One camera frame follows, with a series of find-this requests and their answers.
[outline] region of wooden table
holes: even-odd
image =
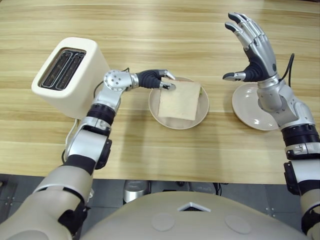
[[[268,34],[282,75],[295,53],[292,88],[320,130],[319,4],[300,0],[3,0],[0,2],[0,173],[45,176],[61,165],[73,120],[31,91],[37,71],[66,37],[95,40],[113,69],[166,68],[200,82],[205,120],[189,130],[157,123],[148,89],[122,98],[107,166],[95,178],[283,184],[279,130],[247,127],[234,115],[227,72],[248,64],[224,27],[229,11]]]

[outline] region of silver robotic arm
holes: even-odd
[[[320,239],[320,139],[308,106],[299,100],[277,72],[271,44],[252,19],[241,13],[229,13],[235,23],[225,27],[239,39],[249,66],[241,72],[223,76],[229,81],[257,82],[258,104],[276,120],[285,143],[289,162],[284,164],[288,190],[301,196],[303,232]]]
[[[174,90],[161,78],[175,79],[167,70],[109,71],[71,141],[65,163],[49,173],[8,220],[0,225],[1,240],[71,240],[87,217],[86,207],[95,169],[107,163],[111,125],[121,95],[138,87]]]

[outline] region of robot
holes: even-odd
[[[282,132],[288,190],[301,196],[304,234],[232,200],[200,192],[161,192],[131,201],[94,226],[82,239],[320,239],[320,139],[309,108],[295,97],[277,72],[276,57],[260,26],[244,14],[226,22],[243,46],[249,65],[227,73],[229,81],[257,82],[258,104]],[[121,82],[112,81],[116,74]],[[111,127],[121,95],[137,87],[175,86],[167,70],[136,74],[111,70],[86,117],[65,150],[65,163],[54,169],[0,225],[4,240],[71,240],[87,217],[93,172],[105,166]]]

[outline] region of floor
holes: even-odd
[[[1,175],[0,181],[0,223],[11,216],[28,195],[40,183],[42,177]],[[91,210],[84,222],[81,234],[85,234],[93,225],[110,215],[123,204],[124,180],[95,179],[92,189],[93,198],[88,206]],[[152,182],[153,193],[163,190],[188,191],[193,182],[178,186],[175,182]],[[228,184],[222,186],[222,196],[245,204],[262,213],[268,214],[293,228],[300,230],[300,200],[287,191],[285,185],[268,184]]]

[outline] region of plate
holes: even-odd
[[[235,115],[254,129],[263,131],[278,129],[276,120],[259,107],[257,90],[257,83],[247,83],[234,91],[232,107]]]
[[[191,79],[186,77],[176,77],[176,81],[185,81],[185,82],[193,82]],[[195,120],[186,120],[179,119],[173,117],[159,117],[159,104],[160,104],[160,89],[152,89],[149,94],[149,109],[152,116],[163,126],[176,129],[176,130],[185,130],[193,128],[198,125],[205,119],[208,111],[209,111],[209,98],[205,89],[201,87],[202,94],[199,95],[198,106],[196,108]]]

